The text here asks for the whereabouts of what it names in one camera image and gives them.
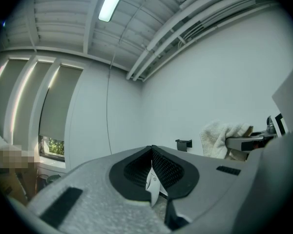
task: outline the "gray surface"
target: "gray surface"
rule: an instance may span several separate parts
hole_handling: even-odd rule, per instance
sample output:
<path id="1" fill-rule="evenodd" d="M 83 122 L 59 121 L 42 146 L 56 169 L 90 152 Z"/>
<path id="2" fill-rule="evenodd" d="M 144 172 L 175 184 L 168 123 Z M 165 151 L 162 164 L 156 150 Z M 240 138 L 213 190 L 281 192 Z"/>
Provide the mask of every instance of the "gray surface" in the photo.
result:
<path id="1" fill-rule="evenodd" d="M 265 149 L 252 151 L 246 162 L 161 148 L 192 163 L 200 174 L 194 190 L 187 197 L 173 201 L 177 216 L 189 222 L 176 233 L 257 231 L 254 228 L 280 209 L 293 188 L 293 134 L 270 141 Z M 160 200 L 152 209 L 148 202 L 126 200 L 110 184 L 108 172 L 112 164 L 141 149 L 79 166 L 42 190 L 28 209 L 40 216 L 67 187 L 73 186 L 84 192 L 60 225 L 62 232 L 169 233 L 163 223 L 166 202 Z M 241 172 L 239 176 L 226 174 L 216 170 L 219 165 L 241 169 Z"/>
<path id="2" fill-rule="evenodd" d="M 289 131 L 293 131 L 293 70 L 272 96 Z"/>
<path id="3" fill-rule="evenodd" d="M 26 60 L 9 60 L 0 76 L 0 136 L 3 136 L 4 118 L 14 84 Z"/>
<path id="4" fill-rule="evenodd" d="M 64 141 L 68 107 L 81 73 L 76 68 L 59 68 L 42 108 L 40 135 Z"/>
<path id="5" fill-rule="evenodd" d="M 37 62 L 34 70 L 24 87 L 18 110 L 15 116 L 13 144 L 21 145 L 22 150 L 28 151 L 28 130 L 30 114 L 42 79 L 50 68 L 51 63 Z"/>
<path id="6" fill-rule="evenodd" d="M 188 222 L 192 222 L 212 207 L 237 180 L 238 176 L 220 172 L 216 168 L 223 165 L 243 170 L 246 164 L 242 161 L 203 157 L 164 146 L 159 147 L 192 163 L 199 171 L 200 178 L 194 190 L 187 197 L 173 201 L 177 215 Z"/>
<path id="7" fill-rule="evenodd" d="M 111 166 L 140 151 L 128 150 L 87 162 L 55 181 L 29 203 L 28 209 L 40 216 L 68 187 L 84 192 L 59 230 L 68 234 L 88 233 L 169 233 L 170 230 L 152 210 L 149 202 L 123 198 L 110 184 Z"/>
<path id="8" fill-rule="evenodd" d="M 159 196 L 155 205 L 152 207 L 153 211 L 159 217 L 160 220 L 164 222 L 166 214 L 167 199 Z"/>
<path id="9" fill-rule="evenodd" d="M 230 137 L 226 138 L 226 147 L 234 150 L 242 151 L 242 143 L 251 141 L 263 141 L 264 137 L 261 135 L 248 137 Z"/>

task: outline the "foliage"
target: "foliage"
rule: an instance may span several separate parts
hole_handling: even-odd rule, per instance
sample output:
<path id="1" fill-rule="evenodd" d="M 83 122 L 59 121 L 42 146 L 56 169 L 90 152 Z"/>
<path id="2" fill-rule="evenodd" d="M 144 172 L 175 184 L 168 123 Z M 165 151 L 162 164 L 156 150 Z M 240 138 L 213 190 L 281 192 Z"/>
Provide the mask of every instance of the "foliage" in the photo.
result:
<path id="1" fill-rule="evenodd" d="M 58 141 L 56 139 L 49 139 L 49 152 L 54 154 L 64 155 L 64 141 Z"/>

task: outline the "white ceiling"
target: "white ceiling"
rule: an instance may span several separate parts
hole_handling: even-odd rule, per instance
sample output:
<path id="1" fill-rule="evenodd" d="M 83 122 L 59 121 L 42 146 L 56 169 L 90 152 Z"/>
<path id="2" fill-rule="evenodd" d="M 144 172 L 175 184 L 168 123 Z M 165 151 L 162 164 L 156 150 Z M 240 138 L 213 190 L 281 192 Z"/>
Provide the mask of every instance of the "white ceiling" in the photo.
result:
<path id="1" fill-rule="evenodd" d="M 136 80 L 148 77 L 163 65 L 163 60 L 174 56 L 211 26 L 237 13 L 270 6 L 274 1 L 121 0 L 110 22 L 98 20 L 103 2 L 22 0 L 6 20 L 0 35 L 0 51 L 52 50 L 108 64 L 115 54 L 113 66 L 131 70 L 127 78 L 133 75 Z M 179 31 L 180 36 L 173 35 L 174 31 Z"/>

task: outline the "white towel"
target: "white towel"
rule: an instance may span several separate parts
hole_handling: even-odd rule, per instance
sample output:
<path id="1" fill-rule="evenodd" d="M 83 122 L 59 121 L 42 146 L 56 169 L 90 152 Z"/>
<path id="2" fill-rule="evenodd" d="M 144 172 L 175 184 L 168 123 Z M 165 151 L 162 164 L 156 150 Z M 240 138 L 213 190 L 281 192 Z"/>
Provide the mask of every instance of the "white towel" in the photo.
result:
<path id="1" fill-rule="evenodd" d="M 249 136 L 253 127 L 249 124 L 225 124 L 213 121 L 200 133 L 203 154 L 207 157 L 225 158 L 228 152 L 226 138 Z"/>

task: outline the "roller shade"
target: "roller shade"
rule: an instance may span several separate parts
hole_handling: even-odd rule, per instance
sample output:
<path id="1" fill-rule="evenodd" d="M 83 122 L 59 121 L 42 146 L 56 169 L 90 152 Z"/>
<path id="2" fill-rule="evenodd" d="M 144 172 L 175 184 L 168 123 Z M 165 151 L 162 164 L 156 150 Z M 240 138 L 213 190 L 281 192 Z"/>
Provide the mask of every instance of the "roller shade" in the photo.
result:
<path id="1" fill-rule="evenodd" d="M 0 76 L 0 136 L 2 137 L 9 98 L 14 84 L 26 63 L 27 60 L 9 60 Z"/>
<path id="2" fill-rule="evenodd" d="M 42 80 L 51 63 L 37 62 L 22 92 L 15 116 L 13 144 L 28 150 L 28 130 L 31 111 Z"/>
<path id="3" fill-rule="evenodd" d="M 64 141 L 67 111 L 81 73 L 80 69 L 59 68 L 42 108 L 40 135 Z"/>

